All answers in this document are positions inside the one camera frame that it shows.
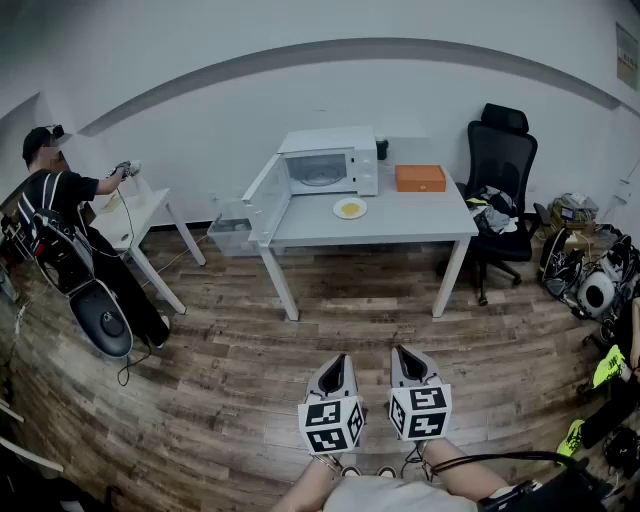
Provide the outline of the orange box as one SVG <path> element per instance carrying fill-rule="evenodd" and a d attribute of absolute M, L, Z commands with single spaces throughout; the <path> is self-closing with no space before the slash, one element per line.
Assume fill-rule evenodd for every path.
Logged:
<path fill-rule="evenodd" d="M 404 193 L 443 193 L 446 176 L 439 165 L 396 165 L 396 190 Z"/>

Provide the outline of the person's left forearm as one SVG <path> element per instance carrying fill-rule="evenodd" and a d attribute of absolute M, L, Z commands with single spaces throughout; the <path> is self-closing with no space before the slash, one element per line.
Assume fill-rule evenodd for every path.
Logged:
<path fill-rule="evenodd" d="M 270 512 L 322 512 L 342 469 L 335 455 L 313 455 L 302 475 Z"/>

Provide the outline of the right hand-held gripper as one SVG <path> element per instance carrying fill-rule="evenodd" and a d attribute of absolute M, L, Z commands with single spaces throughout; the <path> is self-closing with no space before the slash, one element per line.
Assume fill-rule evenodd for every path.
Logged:
<path fill-rule="evenodd" d="M 451 386 L 443 384 L 434 359 L 397 345 L 391 350 L 389 419 L 402 441 L 445 436 L 452 414 Z"/>

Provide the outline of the person's right forearm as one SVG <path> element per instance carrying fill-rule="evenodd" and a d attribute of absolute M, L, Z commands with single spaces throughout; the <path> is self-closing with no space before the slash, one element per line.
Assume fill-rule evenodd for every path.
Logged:
<path fill-rule="evenodd" d="M 480 463 L 468 463 L 446 470 L 440 469 L 444 463 L 465 456 L 446 438 L 422 442 L 420 453 L 453 495 L 477 502 L 508 486 L 502 477 Z"/>

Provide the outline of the black and white backpack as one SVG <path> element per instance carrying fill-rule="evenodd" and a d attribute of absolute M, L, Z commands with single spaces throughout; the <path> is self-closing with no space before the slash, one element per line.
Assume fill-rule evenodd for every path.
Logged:
<path fill-rule="evenodd" d="M 571 230 L 561 228 L 545 241 L 537 272 L 538 282 L 558 300 L 566 299 L 567 294 L 575 287 L 585 260 L 582 249 L 565 251 L 571 234 Z"/>

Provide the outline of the black shoulder bag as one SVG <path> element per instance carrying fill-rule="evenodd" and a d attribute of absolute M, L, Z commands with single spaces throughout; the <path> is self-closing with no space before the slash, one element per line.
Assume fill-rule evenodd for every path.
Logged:
<path fill-rule="evenodd" d="M 603 500 L 612 485 L 595 477 L 586 469 L 586 462 L 556 452 L 530 451 L 473 456 L 475 462 L 493 459 L 551 461 L 565 467 L 564 471 L 538 489 L 525 482 L 498 498 L 478 502 L 478 512 L 607 512 Z"/>

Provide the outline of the white metal rack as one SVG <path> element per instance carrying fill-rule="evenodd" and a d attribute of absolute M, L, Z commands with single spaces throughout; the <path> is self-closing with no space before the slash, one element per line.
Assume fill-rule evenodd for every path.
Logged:
<path fill-rule="evenodd" d="M 8 402 L 4 401 L 3 399 L 0 398 L 0 412 L 3 412 L 4 414 L 8 415 L 9 417 L 11 417 L 13 420 L 19 422 L 19 423 L 23 423 L 25 421 L 24 417 L 17 414 L 15 411 L 13 411 L 11 409 L 11 406 L 9 405 Z M 17 455 L 18 457 L 21 457 L 22 459 L 25 459 L 29 462 L 35 463 L 36 465 L 39 465 L 41 467 L 56 471 L 58 473 L 63 473 L 64 472 L 64 467 L 59 464 L 56 463 L 52 460 L 43 458 L 41 456 L 38 456 L 37 454 L 30 452 L 22 447 L 20 447 L 19 445 L 9 441 L 8 439 L 6 439 L 5 437 L 3 437 L 2 435 L 0 435 L 0 446 L 2 446 L 3 448 L 13 452 L 15 455 Z"/>

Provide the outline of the white microwave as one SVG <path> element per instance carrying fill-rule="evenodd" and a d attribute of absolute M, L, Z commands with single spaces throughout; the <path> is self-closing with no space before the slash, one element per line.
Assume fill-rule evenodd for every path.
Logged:
<path fill-rule="evenodd" d="M 261 246 L 273 235 L 294 196 L 378 194 L 378 158 L 369 126 L 290 132 L 242 197 Z"/>

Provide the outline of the white vase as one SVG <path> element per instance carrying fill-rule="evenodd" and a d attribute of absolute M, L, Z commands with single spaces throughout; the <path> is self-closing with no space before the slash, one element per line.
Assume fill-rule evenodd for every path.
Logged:
<path fill-rule="evenodd" d="M 145 178 L 141 175 L 141 167 L 142 164 L 140 160 L 130 161 L 129 174 L 136 186 L 139 202 L 144 204 L 151 198 L 152 190 Z"/>

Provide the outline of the clear plastic storage bin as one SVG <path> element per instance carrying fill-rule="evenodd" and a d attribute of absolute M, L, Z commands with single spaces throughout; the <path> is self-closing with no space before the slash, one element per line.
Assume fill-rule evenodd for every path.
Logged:
<path fill-rule="evenodd" d="M 247 218 L 219 214 L 207 230 L 208 238 L 225 257 L 257 257 L 257 245 L 249 240 L 251 224 Z"/>

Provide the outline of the white round device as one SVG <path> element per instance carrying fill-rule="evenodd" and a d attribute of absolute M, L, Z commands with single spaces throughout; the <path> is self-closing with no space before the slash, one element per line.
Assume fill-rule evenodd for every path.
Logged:
<path fill-rule="evenodd" d="M 589 274 L 581 283 L 577 300 L 584 313 L 595 319 L 611 306 L 615 293 L 611 278 L 604 271 L 598 270 Z"/>

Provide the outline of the pile of cardboard boxes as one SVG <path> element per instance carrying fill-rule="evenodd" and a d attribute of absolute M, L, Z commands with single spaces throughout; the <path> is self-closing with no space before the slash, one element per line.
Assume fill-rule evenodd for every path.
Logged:
<path fill-rule="evenodd" d="M 599 207 L 589 196 L 565 193 L 549 204 L 548 211 L 554 229 L 583 231 L 595 226 Z"/>

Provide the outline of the person's white shirt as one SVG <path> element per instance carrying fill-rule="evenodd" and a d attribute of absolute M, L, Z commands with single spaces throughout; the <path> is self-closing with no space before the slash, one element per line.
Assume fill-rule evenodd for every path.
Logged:
<path fill-rule="evenodd" d="M 323 512 L 477 512 L 475 502 L 425 482 L 348 476 L 327 498 Z"/>

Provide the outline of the pile of clothes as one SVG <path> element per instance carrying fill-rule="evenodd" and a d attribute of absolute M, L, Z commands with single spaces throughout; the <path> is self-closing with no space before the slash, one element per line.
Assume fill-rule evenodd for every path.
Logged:
<path fill-rule="evenodd" d="M 518 211 L 506 192 L 484 186 L 465 203 L 481 235 L 495 237 L 517 231 Z"/>

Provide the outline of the white plate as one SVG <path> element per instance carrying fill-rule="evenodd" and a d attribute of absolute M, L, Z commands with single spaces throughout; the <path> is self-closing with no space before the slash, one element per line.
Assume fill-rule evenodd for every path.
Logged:
<path fill-rule="evenodd" d="M 356 217 L 344 217 L 341 212 L 340 212 L 340 206 L 344 203 L 350 203 L 350 202 L 354 202 L 354 203 L 359 203 L 361 205 L 361 214 L 359 216 Z M 362 216 L 364 216 L 367 212 L 367 203 L 360 199 L 360 198 L 344 198 L 344 199 L 340 199 L 338 200 L 334 206 L 333 206 L 333 213 L 340 219 L 343 220 L 354 220 L 354 219 L 358 219 Z"/>

